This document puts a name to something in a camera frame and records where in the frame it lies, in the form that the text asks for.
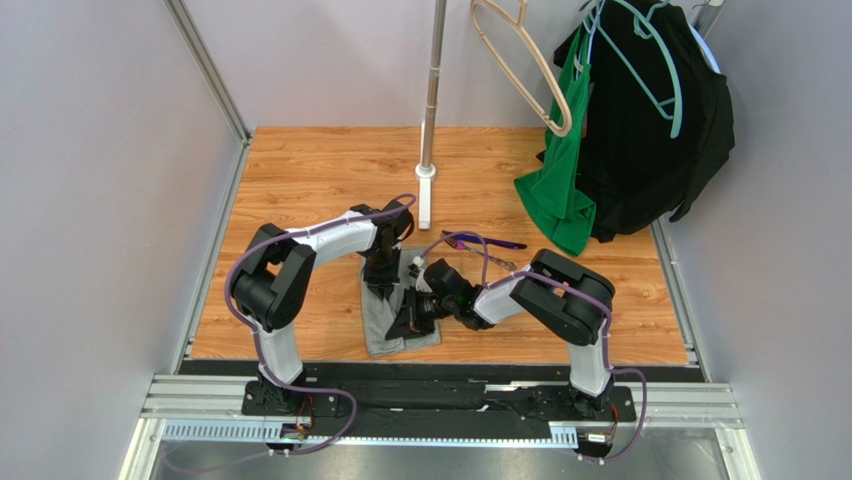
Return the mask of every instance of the hanging clothes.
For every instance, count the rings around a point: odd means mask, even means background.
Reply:
[[[642,13],[657,3],[627,1]],[[683,123],[677,138],[670,138],[671,121],[660,116],[611,46],[600,38],[594,40],[593,92],[576,183],[568,177],[563,181],[597,205],[591,236],[601,242],[611,241],[616,234],[635,233],[674,209],[670,221],[682,218],[734,147],[727,79],[705,62],[683,10],[672,5],[658,8],[651,24],[668,46],[677,69]],[[657,98],[672,96],[672,81],[659,46],[634,33],[631,12],[607,2],[600,27]],[[556,50],[556,65],[572,70],[572,49],[578,36],[585,36],[582,26]],[[577,124],[580,118],[575,115]],[[551,148],[548,144],[545,168]]]
[[[570,58],[587,49],[588,37],[576,35],[569,48]],[[575,69],[579,71],[576,78]],[[557,247],[573,256],[579,255],[585,248],[595,218],[594,202],[574,188],[582,137],[581,122],[589,103],[590,73],[591,66],[582,62],[562,70],[559,87],[565,94],[571,115],[576,119],[574,127],[564,137],[548,130],[542,168],[515,179],[515,189],[539,230]],[[550,116],[556,123],[562,121],[562,112],[556,101]]]

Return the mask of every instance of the beige hanger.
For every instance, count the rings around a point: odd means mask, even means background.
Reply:
[[[544,79],[547,81],[547,86],[550,87],[550,91],[553,92],[553,98],[556,99],[556,105],[559,106],[559,109],[562,111],[562,126],[556,124],[553,120],[551,120],[550,115],[547,114],[547,110],[544,109],[532,96],[532,94],[527,90],[526,87],[518,80],[518,77],[509,69],[509,65],[506,64],[506,61],[503,60],[503,57],[497,53],[497,49],[494,48],[494,45],[488,40],[488,37],[485,36],[485,32],[482,31],[482,27],[479,26],[479,19],[476,18],[476,7],[483,6],[491,9],[494,13],[499,15],[503,20],[509,23],[509,26],[515,33],[518,34],[521,41],[527,46],[527,49],[533,56],[535,63],[538,64],[539,70],[544,74]],[[509,80],[515,85],[515,88],[518,89],[518,92],[526,99],[527,103],[535,110],[535,113],[544,120],[544,123],[547,127],[553,131],[553,133],[557,136],[564,137],[568,135],[568,132],[571,131],[571,126],[573,125],[573,121],[571,119],[571,110],[568,108],[568,102],[565,101],[565,95],[562,94],[562,90],[559,89],[559,83],[557,83],[556,78],[553,77],[553,72],[550,71],[550,67],[547,65],[547,60],[545,60],[544,55],[541,54],[541,50],[538,49],[538,46],[533,41],[530,34],[524,28],[524,21],[526,20],[527,14],[527,0],[518,0],[518,18],[512,18],[505,10],[503,10],[499,5],[495,4],[491,0],[471,0],[470,2],[470,15],[473,17],[473,28],[476,29],[476,33],[479,34],[479,38],[482,39],[482,42],[485,43],[485,46],[488,47],[488,50],[491,51],[491,55],[494,56],[494,59],[497,60],[497,63],[500,65],[500,68],[503,69],[503,72],[509,77]]]

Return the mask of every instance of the white pole base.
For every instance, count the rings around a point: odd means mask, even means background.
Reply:
[[[417,218],[419,219],[420,230],[429,230],[432,227],[432,180],[435,179],[437,173],[438,169],[435,168],[435,165],[426,169],[418,164],[417,168],[414,169],[414,174],[420,180],[420,196],[417,198],[419,209]]]

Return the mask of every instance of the light blue hanger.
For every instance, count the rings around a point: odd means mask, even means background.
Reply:
[[[645,84],[645,82],[642,80],[642,78],[636,72],[636,69],[634,69],[633,65],[630,64],[630,61],[627,60],[627,57],[624,56],[624,54],[621,52],[621,50],[619,50],[618,46],[615,45],[615,42],[612,40],[612,38],[610,38],[610,36],[606,33],[606,31],[599,25],[601,10],[603,9],[603,5],[604,5],[605,1],[606,0],[601,0],[601,1],[595,2],[595,10],[593,12],[590,12],[589,15],[586,16],[586,18],[583,19],[583,28],[585,28],[586,31],[589,32],[589,34],[592,35],[592,36],[594,36],[595,32],[600,33],[601,36],[607,41],[607,43],[610,44],[613,51],[615,51],[615,53],[618,55],[618,57],[624,63],[624,66],[626,66],[627,69],[630,70],[630,73],[633,75],[633,78],[635,78],[636,81],[639,82],[639,86],[642,87],[642,90],[645,92],[645,95],[648,96],[648,98],[651,100],[651,103],[654,105],[654,107],[657,109],[657,111],[660,113],[660,115],[663,118],[665,118],[666,120],[672,121],[672,129],[671,129],[671,133],[669,134],[669,136],[671,138],[677,138],[677,136],[680,135],[680,127],[683,123],[683,95],[682,95],[681,88],[680,88],[680,79],[678,77],[677,69],[675,69],[674,60],[672,60],[672,56],[671,56],[671,53],[669,52],[668,47],[666,46],[665,42],[663,41],[663,39],[660,36],[660,33],[657,31],[657,29],[654,28],[653,25],[651,25],[651,21],[650,21],[651,17],[654,14],[654,11],[658,8],[661,8],[661,7],[668,5],[668,3],[669,3],[668,0],[661,2],[661,3],[657,3],[654,6],[652,6],[650,8],[650,10],[648,10],[647,15],[642,15],[642,13],[639,10],[637,10],[633,5],[630,5],[629,3],[627,3],[625,0],[610,0],[610,1],[615,2],[619,5],[621,5],[622,7],[626,8],[627,10],[629,10],[633,14],[633,25],[634,25],[633,31],[636,33],[636,35],[638,35],[639,37],[641,37],[645,40],[649,40],[649,39],[653,38],[657,42],[657,45],[660,47],[660,51],[662,52],[663,58],[666,61],[666,66],[669,69],[669,75],[671,76],[671,79],[672,79],[672,88],[674,90],[674,96],[672,98],[665,100],[665,101],[662,101],[662,102],[657,100],[657,97],[654,96],[654,94],[651,92],[651,90],[648,88],[648,86]],[[592,17],[592,15],[594,15],[595,18],[594,18],[594,21],[592,22],[592,25],[589,25],[588,22],[589,22],[590,18]],[[647,32],[643,31],[639,27],[639,25],[645,27],[647,29]],[[589,42],[589,58],[591,58],[591,48],[592,48],[591,44],[592,44],[592,42],[590,41]],[[674,104],[673,105],[673,109],[674,109],[673,114],[669,114],[668,112],[666,112],[663,109],[663,107],[671,105],[671,104]]]

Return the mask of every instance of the gray floor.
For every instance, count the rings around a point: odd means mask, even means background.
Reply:
[[[222,465],[263,450],[262,445],[251,443],[184,442],[161,447],[161,452],[170,452],[168,458],[172,464],[183,468]],[[603,467],[578,462],[573,453],[545,449],[338,445],[304,457],[264,457],[204,475],[162,468],[152,478],[717,480],[728,477],[715,433],[705,429],[651,431],[643,435],[628,457]]]

